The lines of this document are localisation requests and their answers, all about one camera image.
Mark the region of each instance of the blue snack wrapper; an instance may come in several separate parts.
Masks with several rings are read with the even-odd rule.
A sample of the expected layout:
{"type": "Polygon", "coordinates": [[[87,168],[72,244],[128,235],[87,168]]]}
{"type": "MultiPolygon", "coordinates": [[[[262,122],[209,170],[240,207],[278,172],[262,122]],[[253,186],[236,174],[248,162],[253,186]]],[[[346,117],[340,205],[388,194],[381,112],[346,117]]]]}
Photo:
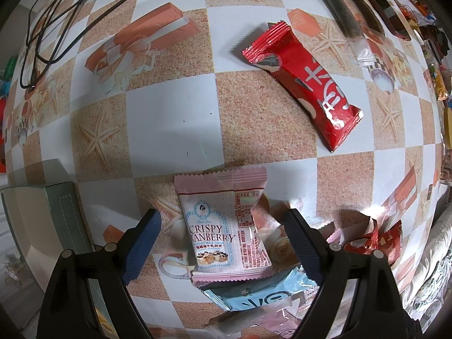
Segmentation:
{"type": "Polygon", "coordinates": [[[268,305],[317,286],[300,266],[272,277],[248,280],[232,287],[208,289],[203,293],[226,311],[242,311],[268,305]]]}

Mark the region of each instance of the white snack wrapper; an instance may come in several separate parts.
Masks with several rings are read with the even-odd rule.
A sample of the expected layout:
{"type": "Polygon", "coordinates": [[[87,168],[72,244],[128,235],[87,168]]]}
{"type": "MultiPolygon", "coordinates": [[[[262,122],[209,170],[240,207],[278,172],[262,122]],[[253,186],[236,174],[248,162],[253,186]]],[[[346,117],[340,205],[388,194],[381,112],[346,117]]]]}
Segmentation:
{"type": "Polygon", "coordinates": [[[195,285],[272,275],[251,215],[266,181],[265,167],[175,177],[197,260],[195,285]]]}

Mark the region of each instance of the tablecloth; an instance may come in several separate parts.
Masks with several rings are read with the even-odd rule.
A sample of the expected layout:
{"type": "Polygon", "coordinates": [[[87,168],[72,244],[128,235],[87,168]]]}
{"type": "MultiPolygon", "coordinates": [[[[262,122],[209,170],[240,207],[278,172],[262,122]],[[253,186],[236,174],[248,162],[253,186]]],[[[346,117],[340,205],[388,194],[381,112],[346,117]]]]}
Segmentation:
{"type": "MultiPolygon", "coordinates": [[[[59,11],[74,1],[64,0],[59,11]]],[[[60,52],[117,1],[87,0],[60,52]]],[[[345,2],[362,20],[351,0],[345,2]]],[[[62,33],[63,18],[46,32],[44,57],[62,33]]],[[[263,164],[270,214],[288,201],[311,226],[333,222],[345,231],[367,223],[356,210],[388,226],[402,219],[402,255],[393,266],[402,290],[422,254],[437,201],[438,107],[414,35],[406,42],[386,30],[381,42],[365,33],[383,83],[357,65],[322,0],[128,0],[53,64],[31,93],[18,84],[22,50],[5,109],[10,183],[74,181],[98,246],[135,226],[149,207],[160,210],[162,232],[128,286],[157,337],[208,338],[204,325],[222,312],[190,283],[191,246],[175,173],[263,164]],[[125,40],[114,41],[166,3],[192,27],[186,37],[143,48],[133,43],[147,36],[125,30],[125,40]],[[241,55],[268,22],[281,20],[364,113],[333,154],[286,90],[241,55]],[[113,47],[115,55],[90,66],[89,58],[113,47]]],[[[284,255],[284,244],[277,232],[270,249],[284,255]]],[[[242,335],[252,333],[271,337],[259,328],[242,335]]]]}

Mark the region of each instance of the green box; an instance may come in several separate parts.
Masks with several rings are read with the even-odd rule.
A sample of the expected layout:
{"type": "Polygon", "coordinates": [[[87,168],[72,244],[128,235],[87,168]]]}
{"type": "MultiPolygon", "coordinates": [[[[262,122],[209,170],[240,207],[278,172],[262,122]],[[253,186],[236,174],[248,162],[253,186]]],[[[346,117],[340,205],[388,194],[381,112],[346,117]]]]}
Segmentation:
{"type": "MultiPolygon", "coordinates": [[[[14,242],[44,292],[63,250],[94,251],[73,182],[7,187],[0,193],[14,242]]],[[[90,290],[95,306],[111,324],[97,280],[90,279],[90,290]]]]}

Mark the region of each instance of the red wrapper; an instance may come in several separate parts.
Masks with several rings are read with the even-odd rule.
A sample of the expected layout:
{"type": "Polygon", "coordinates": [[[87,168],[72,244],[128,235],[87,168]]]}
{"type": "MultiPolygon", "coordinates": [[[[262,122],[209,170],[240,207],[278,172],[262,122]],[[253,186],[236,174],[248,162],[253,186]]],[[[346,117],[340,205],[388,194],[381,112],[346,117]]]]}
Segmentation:
{"type": "Polygon", "coordinates": [[[253,65],[270,72],[309,112],[331,152],[362,118],[326,70],[280,21],[243,51],[253,65]]]}
{"type": "Polygon", "coordinates": [[[373,232],[345,244],[344,250],[370,255],[373,250],[378,249],[388,257],[388,263],[392,265],[401,254],[402,221],[398,221],[389,231],[379,236],[377,221],[372,220],[373,232]]]}

